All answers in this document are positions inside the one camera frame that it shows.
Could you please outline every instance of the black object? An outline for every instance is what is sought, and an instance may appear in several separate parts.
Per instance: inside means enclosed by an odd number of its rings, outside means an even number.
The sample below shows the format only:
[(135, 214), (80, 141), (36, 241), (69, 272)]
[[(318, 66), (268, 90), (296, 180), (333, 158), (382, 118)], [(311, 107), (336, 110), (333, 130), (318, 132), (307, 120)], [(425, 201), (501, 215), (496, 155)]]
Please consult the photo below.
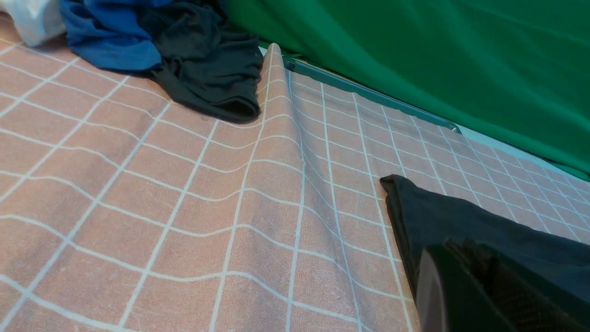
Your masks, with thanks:
[(162, 65), (150, 71), (172, 100), (206, 115), (249, 122), (260, 114), (256, 84), (263, 62), (258, 38), (231, 31), (222, 0), (138, 7)]
[(590, 313), (590, 246), (533, 230), (460, 198), (418, 188), (399, 175), (384, 177), (381, 184), (388, 192), (389, 218), (415, 299), (423, 250), (449, 239), (455, 243), (473, 239), (512, 262), (511, 271), (519, 271), (553, 305), (590, 328), (589, 315), (583, 314)]
[(582, 326), (588, 309), (579, 300), (573, 315), (553, 304), (546, 293), (566, 292), (553, 288), (539, 291), (522, 267), (495, 249), (467, 240), (426, 247), (420, 261), (416, 305), (423, 332), (521, 331), (588, 332)]

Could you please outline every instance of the white grid line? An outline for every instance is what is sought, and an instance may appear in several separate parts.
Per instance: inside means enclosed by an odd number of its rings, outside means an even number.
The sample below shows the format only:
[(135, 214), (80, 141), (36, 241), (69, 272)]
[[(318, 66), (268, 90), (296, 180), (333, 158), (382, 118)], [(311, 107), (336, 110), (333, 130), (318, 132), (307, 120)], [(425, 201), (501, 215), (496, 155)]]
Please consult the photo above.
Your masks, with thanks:
[[(289, 72), (289, 82), (291, 82), (291, 72)], [(293, 92), (291, 91), (291, 84), (288, 84), (289, 87), (289, 94), (291, 99), (293, 98)], [(300, 147), (303, 145), (303, 135), (299, 132), (299, 140), (300, 140)], [(303, 206), (305, 205), (305, 182), (306, 182), (306, 174), (305, 174), (305, 161), (303, 156), (303, 149), (300, 148), (301, 151), (301, 163), (303, 164), (301, 170), (301, 197), (299, 199), (299, 212), (297, 215), (297, 226), (295, 228), (295, 248), (293, 250), (293, 257), (291, 260), (291, 274), (289, 275), (289, 290), (288, 290), (288, 299), (289, 302), (287, 304), (287, 313), (286, 313), (286, 322), (285, 322), (285, 332), (291, 331), (291, 311), (293, 309), (293, 291), (295, 287), (295, 274), (297, 271), (297, 255), (299, 254), (299, 242), (301, 238), (301, 221), (303, 219)]]
[[(12, 105), (8, 106), (5, 110), (3, 110), (2, 112), (0, 112), (0, 118), (3, 117), (6, 113), (10, 112), (13, 108), (15, 108), (18, 104), (20, 104), (23, 100), (25, 100), (26, 98), (28, 98), (28, 96), (32, 95), (33, 93), (35, 93), (35, 91), (39, 90), (43, 85), (45, 85), (47, 82), (52, 81), (54, 78), (56, 78), (57, 76), (59, 76), (61, 73), (63, 73), (66, 69), (68, 69), (72, 64), (74, 64), (76, 61), (78, 61), (79, 58), (75, 58), (74, 60), (71, 60), (69, 63), (67, 63), (63, 68), (59, 69), (55, 74), (49, 76), (48, 78), (42, 80), (41, 82), (39, 82), (35, 87), (33, 87), (31, 90), (27, 91), (26, 93), (24, 93), (22, 96), (18, 97), (16, 99), (16, 101), (14, 103), (12, 103)], [(8, 65), (6, 65), (3, 62), (0, 62), (1, 65), (6, 66), (6, 67), (10, 67)]]
[[(391, 252), (391, 245), (389, 243), (389, 237), (387, 237), (387, 230), (385, 229), (385, 221), (383, 220), (383, 211), (381, 210), (381, 205), (379, 204), (379, 200), (377, 200), (377, 190), (375, 188), (375, 183), (373, 182), (373, 175), (371, 174), (371, 165), (369, 164), (369, 157), (366, 154), (367, 149), (366, 149), (365, 140), (364, 140), (365, 136), (363, 134), (362, 125), (360, 124), (360, 113), (359, 113), (358, 103), (356, 102), (356, 94), (354, 94), (354, 93), (352, 94), (352, 99), (355, 101), (356, 115), (357, 115), (357, 120), (359, 123), (360, 141), (363, 144), (363, 152), (365, 153), (365, 162), (366, 162), (367, 170), (369, 171), (369, 174), (370, 174), (371, 188), (373, 189), (373, 195), (375, 197), (375, 205), (377, 207), (377, 210), (379, 213), (379, 219), (380, 219), (381, 225), (382, 225), (381, 231), (383, 232), (383, 238), (385, 239), (385, 246), (387, 248), (387, 254), (389, 256), (388, 259), (389, 259), (389, 262), (391, 263), (391, 269), (394, 273), (394, 279), (395, 279), (395, 283), (397, 284), (397, 287), (398, 287), (398, 292), (399, 292), (399, 294), (403, 295), (404, 292), (402, 292), (401, 281), (399, 280), (398, 270), (397, 270), (397, 267), (395, 266), (394, 256)], [(410, 322), (408, 308), (406, 306), (405, 301), (402, 301), (402, 308), (404, 309), (404, 315), (405, 315), (405, 319), (406, 319), (406, 324), (408, 325), (408, 330), (410, 332), (412, 332), (414, 330), (414, 328), (412, 326), (412, 323)]]
[[(103, 100), (106, 100), (110, 95), (112, 95), (113, 93), (115, 93), (115, 91), (117, 91), (122, 85), (123, 83), (129, 79), (129, 77), (127, 76), (125, 79), (123, 79), (121, 81), (120, 84), (118, 84), (115, 88), (113, 88), (105, 97), (104, 99), (99, 100), (98, 102), (96, 102), (93, 106), (92, 109), (90, 109), (90, 111), (88, 112), (88, 114), (84, 117), (83, 121), (85, 121), (86, 119), (88, 119), (92, 113), (94, 112), (95, 109), (98, 108), (98, 106), (100, 105), (100, 103)], [(37, 162), (37, 164), (35, 164), (26, 174), (27, 177), (31, 176), (32, 173), (34, 173), (58, 148), (59, 146), (61, 146), (66, 140), (68, 140), (68, 138), (72, 135), (74, 135), (74, 133), (83, 125), (82, 121), (80, 121), (69, 133), (68, 135), (66, 135), (59, 143), (58, 145), (56, 145), (54, 148), (52, 148), (41, 160), (39, 160), (39, 162)], [(146, 132), (146, 134), (144, 135), (144, 139), (147, 137), (149, 131)], [(133, 154), (135, 154), (135, 152), (139, 149), (141, 145), (141, 142), (138, 143), (134, 150), (127, 156), (127, 158), (125, 159), (125, 162), (123, 162), (123, 165), (121, 165), (117, 171), (115, 172), (115, 174), (113, 174), (113, 176), (111, 177), (111, 179), (109, 179), (109, 182), (103, 187), (103, 189), (101, 190), (101, 192), (99, 193), (99, 195), (93, 200), (92, 204), (90, 205), (90, 207), (88, 207), (88, 209), (86, 210), (86, 212), (84, 212), (84, 214), (80, 217), (80, 220), (78, 220), (78, 222), (74, 225), (74, 227), (72, 228), (72, 230), (69, 232), (67, 238), (69, 240), (71, 240), (74, 235), (76, 235), (76, 233), (78, 232), (78, 229), (80, 229), (80, 227), (82, 227), (82, 224), (86, 221), (86, 218), (88, 218), (88, 215), (90, 215), (90, 213), (94, 210), (94, 208), (98, 205), (98, 202), (100, 201), (100, 199), (104, 196), (104, 194), (107, 192), (107, 190), (110, 188), (110, 186), (114, 183), (115, 179), (119, 176), (119, 174), (121, 173), (121, 171), (123, 170), (124, 165), (126, 165), (130, 160), (131, 157), (133, 156)], [(10, 190), (8, 190), (8, 192), (3, 196), (3, 197), (8, 197), (16, 188), (18, 188), (24, 181), (25, 181), (25, 177), (20, 178), (17, 183), (15, 183)], [(37, 287), (37, 285), (39, 284), (39, 282), (43, 279), (43, 277), (45, 277), (45, 274), (47, 274), (47, 272), (49, 271), (49, 269), (53, 266), (53, 263), (59, 258), (59, 256), (61, 255), (61, 253), (63, 252), (63, 250), (65, 249), (65, 247), (67, 246), (66, 242), (62, 242), (61, 245), (59, 246), (59, 248), (54, 252), (54, 254), (51, 256), (51, 258), (49, 258), (49, 260), (45, 263), (45, 265), (43, 266), (43, 268), (39, 271), (39, 273), (37, 274), (37, 276), (35, 277), (35, 279), (33, 279), (33, 281), (30, 283), (29, 287), (27, 288), (26, 292), (23, 292), (20, 299), (18, 300), (18, 302), (11, 308), (11, 310), (8, 312), (8, 314), (6, 315), (6, 317), (4, 318), (2, 324), (0, 324), (0, 331), (4, 331), (6, 329), (6, 327), (8, 326), (8, 324), (10, 323), (10, 321), (14, 318), (15, 314), (17, 313), (17, 311), (22, 307), (22, 305), (24, 304), (25, 300), (27, 298), (30, 298), (33, 290), (35, 289), (35, 287)]]
[[(324, 90), (324, 83), (320, 82), (320, 87), (322, 88), (322, 103), (323, 103), (323, 112), (324, 112), (324, 120), (326, 120), (326, 101), (324, 99), (324, 94), (323, 94), (323, 90)], [(336, 220), (336, 228), (338, 230), (338, 236), (340, 238), (340, 246), (342, 248), (342, 255), (344, 257), (344, 263), (346, 265), (346, 270), (349, 273), (349, 282), (350, 282), (350, 290), (352, 291), (352, 299), (354, 301), (354, 305), (355, 305), (355, 311), (356, 311), (356, 319), (358, 320), (358, 327), (359, 327), (359, 332), (362, 332), (362, 326), (361, 326), (361, 319), (360, 319), (360, 310), (359, 310), (359, 303), (356, 300), (356, 292), (355, 292), (355, 286), (352, 282), (352, 276), (350, 275), (350, 267), (348, 265), (348, 259), (346, 258), (346, 250), (344, 249), (344, 243), (342, 241), (342, 231), (340, 230), (340, 220), (338, 218), (338, 213), (337, 211), (337, 205), (336, 205), (336, 193), (334, 192), (334, 179), (332, 177), (332, 166), (330, 164), (330, 145), (329, 145), (329, 141), (328, 141), (328, 129), (327, 129), (327, 123), (326, 121), (324, 121), (324, 134), (325, 134), (325, 141), (326, 141), (326, 156), (328, 159), (328, 174), (330, 176), (330, 183), (331, 183), (331, 191), (332, 191), (332, 206), (333, 206), (333, 211), (334, 211), (334, 218)]]
[[(271, 46), (271, 50), (270, 51), (270, 63), (269, 63), (269, 68), (268, 68), (268, 80), (267, 82), (270, 82), (270, 77), (271, 77), (271, 69), (273, 67), (273, 53), (274, 53), (274, 46)], [(266, 97), (264, 98), (265, 100), (268, 99), (268, 94), (270, 91), (270, 86), (268, 86), (268, 83), (266, 84)], [(250, 155), (250, 161), (254, 158), (254, 154), (256, 153), (256, 147), (258, 147), (258, 140), (260, 140), (260, 137), (262, 136), (263, 130), (264, 130), (264, 124), (265, 119), (266, 119), (266, 112), (267, 111), (267, 104), (264, 105), (264, 111), (262, 112), (263, 114), (263, 118), (262, 118), (262, 124), (260, 126), (260, 131), (258, 132), (258, 139), (256, 141), (256, 143), (254, 144), (254, 148), (252, 149), (252, 153)], [(221, 280), (219, 281), (219, 288), (217, 290), (217, 296), (215, 299), (215, 304), (213, 306), (213, 313), (211, 315), (211, 322), (209, 324), (209, 331), (213, 332), (215, 330), (215, 325), (217, 323), (217, 316), (219, 314), (219, 306), (221, 305), (221, 297), (223, 296), (223, 289), (225, 287), (225, 279), (226, 279), (226, 275), (227, 275), (227, 270), (230, 264), (230, 257), (231, 257), (231, 249), (233, 247), (234, 244), (234, 239), (235, 239), (235, 226), (238, 223), (238, 218), (239, 218), (239, 214), (240, 214), (240, 207), (241, 207), (241, 203), (242, 203), (242, 199), (244, 197), (244, 188), (246, 186), (246, 179), (248, 178), (248, 172), (250, 170), (250, 162), (248, 163), (248, 165), (246, 166), (246, 170), (244, 173), (244, 178), (242, 180), (242, 185), (241, 185), (241, 189), (240, 189), (240, 193), (238, 196), (238, 204), (235, 208), (234, 211), (234, 222), (232, 224), (232, 230), (231, 230), (231, 234), (230, 234), (230, 240), (228, 242), (227, 245), (227, 249), (225, 252), (225, 259), (224, 259), (224, 264), (223, 264), (223, 270), (221, 273)]]
[[(205, 143), (205, 146), (203, 146), (203, 149), (201, 150), (201, 153), (199, 154), (199, 158), (197, 159), (194, 167), (192, 168), (191, 174), (188, 177), (188, 179), (186, 180), (186, 183), (185, 183), (184, 188), (182, 189), (181, 195), (178, 197), (178, 200), (176, 201), (176, 205), (174, 206), (174, 209), (172, 210), (172, 212), (168, 218), (168, 222), (166, 223), (166, 226), (164, 227), (164, 230), (162, 231), (162, 234), (160, 235), (160, 238), (158, 239), (156, 246), (153, 248), (152, 254), (150, 255), (149, 261), (147, 262), (147, 265), (145, 268), (146, 271), (151, 270), (154, 262), (156, 261), (156, 257), (158, 256), (158, 253), (160, 252), (160, 248), (162, 247), (162, 244), (164, 243), (164, 240), (166, 239), (166, 235), (168, 234), (168, 231), (170, 231), (170, 227), (171, 227), (172, 223), (174, 222), (174, 219), (176, 218), (176, 214), (177, 214), (178, 210), (180, 209), (180, 206), (182, 205), (184, 198), (186, 197), (188, 189), (191, 186), (192, 180), (195, 177), (195, 174), (199, 168), (199, 165), (201, 164), (201, 160), (203, 160), (203, 156), (205, 155), (205, 151), (207, 151), (207, 148), (209, 147), (209, 143), (211, 142), (211, 138), (213, 137), (213, 134), (215, 133), (215, 129), (217, 128), (218, 123), (219, 123), (219, 120), (216, 120), (215, 123), (213, 124), (213, 128), (211, 129), (211, 132), (209, 133), (209, 137)], [(129, 299), (129, 302), (127, 303), (127, 307), (125, 308), (125, 312), (121, 316), (121, 319), (119, 321), (119, 327), (123, 327), (125, 325), (125, 322), (127, 321), (127, 318), (129, 317), (129, 314), (131, 313), (131, 310), (133, 309), (133, 305), (135, 304), (135, 301), (137, 300), (137, 296), (139, 296), (139, 292), (141, 292), (141, 290), (143, 288), (143, 284), (144, 284), (147, 277), (148, 277), (148, 274), (146, 272), (142, 273), (142, 276), (139, 279), (139, 282), (137, 283), (136, 288), (133, 291), (131, 298)]]

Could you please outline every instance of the green fabric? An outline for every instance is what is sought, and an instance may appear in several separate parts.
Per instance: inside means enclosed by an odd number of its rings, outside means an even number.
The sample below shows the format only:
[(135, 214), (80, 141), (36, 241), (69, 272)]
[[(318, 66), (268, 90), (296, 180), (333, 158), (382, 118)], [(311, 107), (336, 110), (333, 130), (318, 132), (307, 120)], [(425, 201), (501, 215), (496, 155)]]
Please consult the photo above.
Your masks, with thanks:
[(590, 1), (230, 0), (312, 63), (590, 174)]

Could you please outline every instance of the pile of clothes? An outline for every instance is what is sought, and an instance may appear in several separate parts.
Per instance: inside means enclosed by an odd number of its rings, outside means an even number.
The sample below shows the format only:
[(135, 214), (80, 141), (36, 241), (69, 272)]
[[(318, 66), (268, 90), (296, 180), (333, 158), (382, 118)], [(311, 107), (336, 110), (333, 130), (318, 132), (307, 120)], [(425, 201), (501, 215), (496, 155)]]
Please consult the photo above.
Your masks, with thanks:
[(59, 0), (68, 45), (100, 69), (149, 77), (170, 98), (230, 122), (260, 114), (258, 38), (223, 0)]

